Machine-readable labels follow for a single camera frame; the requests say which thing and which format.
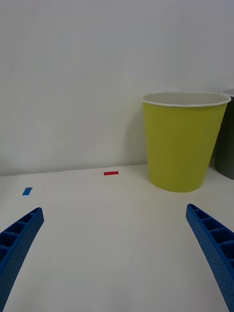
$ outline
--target gray cup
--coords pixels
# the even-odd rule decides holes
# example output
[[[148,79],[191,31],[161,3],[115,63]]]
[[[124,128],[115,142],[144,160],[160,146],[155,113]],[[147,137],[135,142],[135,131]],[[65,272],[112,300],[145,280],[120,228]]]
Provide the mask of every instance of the gray cup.
[[[217,138],[215,167],[224,176],[234,179],[234,89],[222,93],[229,95],[232,101],[227,105]]]

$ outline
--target white table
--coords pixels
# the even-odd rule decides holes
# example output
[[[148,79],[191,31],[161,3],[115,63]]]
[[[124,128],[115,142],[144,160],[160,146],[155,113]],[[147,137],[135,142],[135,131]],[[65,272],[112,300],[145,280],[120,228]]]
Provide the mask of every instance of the white table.
[[[209,168],[197,191],[152,185],[147,167],[0,177],[0,232],[35,207],[45,223],[4,312],[226,312],[185,219],[193,203],[234,230],[234,181]],[[33,187],[29,197],[21,197]]]

